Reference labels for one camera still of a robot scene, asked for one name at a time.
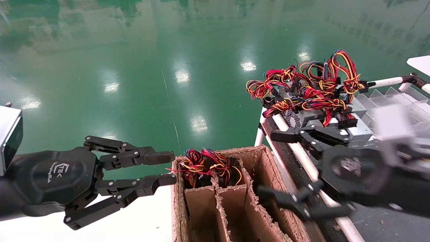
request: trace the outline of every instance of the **logo on robot hand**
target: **logo on robot hand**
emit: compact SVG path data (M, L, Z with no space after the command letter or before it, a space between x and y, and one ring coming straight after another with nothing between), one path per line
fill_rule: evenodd
M52 176L55 175L57 178L58 177L63 177L63 174L67 173L68 169L69 169L69 164L66 163L61 163L56 165L58 162L54 162L51 166L51 168L49 169L48 172L48 183L51 182L52 180Z

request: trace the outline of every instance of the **metal casing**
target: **metal casing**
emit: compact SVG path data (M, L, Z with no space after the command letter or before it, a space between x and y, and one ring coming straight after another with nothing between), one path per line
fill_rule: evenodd
M0 177L3 176L22 141L22 111L0 106Z

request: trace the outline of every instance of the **metal frame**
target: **metal frame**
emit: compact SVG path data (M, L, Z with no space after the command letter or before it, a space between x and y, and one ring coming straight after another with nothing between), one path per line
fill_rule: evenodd
M376 81L376 85L371 88L378 88L378 87L386 87L391 86L395 84L401 84L399 87L399 91L402 92L406 88L408 88L411 83L405 83L403 77L395 77L395 78L388 78L383 80ZM422 87L419 87L426 93L430 94L430 84L425 84ZM266 111L266 108L262 108L261 114ZM273 121L276 123L276 126L281 131L286 131L288 129L288 125L285 122L285 120L282 118L281 114L274 115L272 117ZM286 169L285 165L283 164L281 157L276 150L273 141L270 140L270 136L266 135L263 131L263 125L267 122L267 119L265 119L262 115L260 115L260 124L259 129L257 131L257 137L255 139L255 146L259 146L263 143L263 138L266 137L266 140L268 141L271 149L273 150L274 154L277 156L277 158L280 161L280 165L282 169L285 169L285 171L288 173L288 170ZM311 181L315 182L318 179L318 170L316 169L315 165L309 158L308 154L306 153L305 149L302 147L299 143L293 143L288 144L292 152L294 153L296 159L302 166L302 168L306 171L306 174L310 178ZM324 192L320 192L319 195L321 196L322 200L325 202L325 204L329 207L335 207L339 206L339 204L331 199L327 194ZM358 232L357 228L352 223L351 219L348 217L341 217L336 218L336 222L338 223L340 229L346 236L349 242L364 242L363 237Z

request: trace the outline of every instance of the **white table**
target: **white table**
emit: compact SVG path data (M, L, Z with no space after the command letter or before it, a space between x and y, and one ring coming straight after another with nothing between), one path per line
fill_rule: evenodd
M172 241L172 186L141 197L128 207L74 231L63 223L64 212L0 222L1 242ZM94 202L107 197L99 196Z

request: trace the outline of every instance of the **screw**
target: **screw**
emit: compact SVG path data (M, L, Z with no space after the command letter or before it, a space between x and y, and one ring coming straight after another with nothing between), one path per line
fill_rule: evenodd
M395 203L389 203L388 206L390 206L391 208L397 210L397 211L401 211L403 210L402 207L400 207L399 205L395 204Z
M306 214L307 217L310 217L310 214L306 209L304 209L303 212L304 212L304 214Z

